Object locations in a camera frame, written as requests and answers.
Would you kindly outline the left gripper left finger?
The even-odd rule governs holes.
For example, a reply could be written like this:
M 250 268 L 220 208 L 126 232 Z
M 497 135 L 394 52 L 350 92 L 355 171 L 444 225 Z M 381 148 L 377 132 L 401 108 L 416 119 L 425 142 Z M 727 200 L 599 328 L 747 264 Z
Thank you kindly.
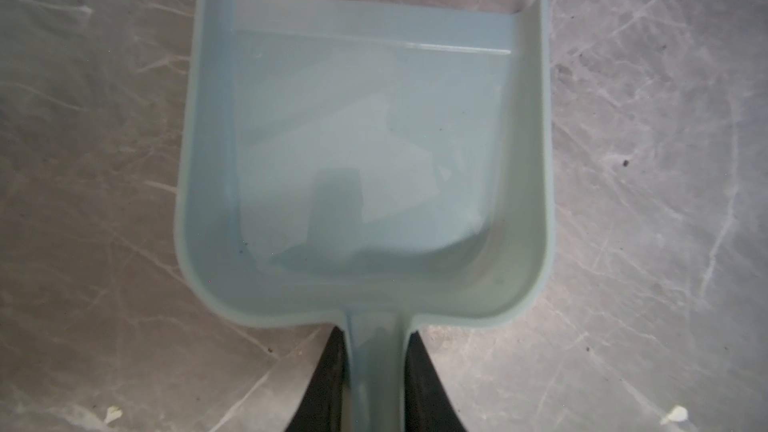
M 286 432 L 342 430 L 347 365 L 344 333 L 339 327 L 334 327 Z

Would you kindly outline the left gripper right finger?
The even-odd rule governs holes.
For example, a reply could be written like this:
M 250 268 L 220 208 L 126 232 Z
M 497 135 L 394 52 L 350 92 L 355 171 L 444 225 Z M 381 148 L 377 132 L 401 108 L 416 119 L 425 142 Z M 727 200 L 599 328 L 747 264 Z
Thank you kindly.
M 407 432 L 466 432 L 418 331 L 406 350 L 404 409 Z

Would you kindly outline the grey-blue plastic dustpan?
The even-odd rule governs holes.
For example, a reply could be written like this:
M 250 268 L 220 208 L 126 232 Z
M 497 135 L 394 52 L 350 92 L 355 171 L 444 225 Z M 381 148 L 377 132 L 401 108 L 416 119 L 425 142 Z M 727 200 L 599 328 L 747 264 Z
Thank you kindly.
M 331 323 L 355 431 L 402 431 L 426 324 L 552 269 L 550 10 L 196 0 L 174 241 L 234 323 Z

